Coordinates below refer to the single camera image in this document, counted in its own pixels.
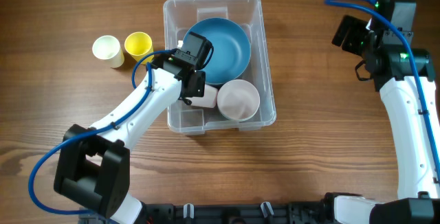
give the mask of yellow cup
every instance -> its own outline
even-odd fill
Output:
[[[125,50],[136,60],[143,59],[144,56],[153,52],[153,42],[145,32],[134,32],[125,39]],[[142,64],[151,62],[154,56],[149,56]]]

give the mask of cable clip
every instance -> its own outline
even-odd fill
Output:
[[[429,115],[429,111],[428,110],[419,110],[419,115],[425,115],[428,114]]]
[[[111,122],[110,125],[113,127],[115,131],[119,129],[119,126],[117,126],[115,122]]]
[[[260,205],[261,212],[263,213],[263,217],[265,219],[265,224],[272,224],[274,223],[274,210],[272,209],[272,206],[270,205],[270,202],[264,202]]]
[[[191,203],[187,203],[184,205],[184,220],[185,224],[193,224],[194,220],[194,205]]]

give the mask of paper cup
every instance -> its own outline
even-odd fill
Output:
[[[220,88],[217,106],[220,113],[229,120],[246,121],[258,111],[260,95],[250,82],[231,80]]]
[[[219,90],[217,90],[215,87],[205,85],[205,94],[203,97],[193,97],[188,99],[191,100],[192,106],[214,108],[217,103],[218,92]]]
[[[121,44],[114,36],[104,35],[96,39],[91,48],[97,59],[105,61],[108,66],[117,68],[124,63]]]
[[[143,59],[144,56],[153,52],[153,42],[145,32],[134,32],[125,39],[125,50],[136,60]],[[149,56],[142,64],[151,62],[154,56]]]

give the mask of white bowl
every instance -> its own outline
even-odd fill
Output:
[[[250,82],[231,80],[220,88],[217,106],[220,113],[229,120],[246,121],[258,111],[260,94]]]

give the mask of green led light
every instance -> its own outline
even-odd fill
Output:
[[[400,58],[405,59],[407,58],[409,55],[407,53],[401,53],[400,54]]]

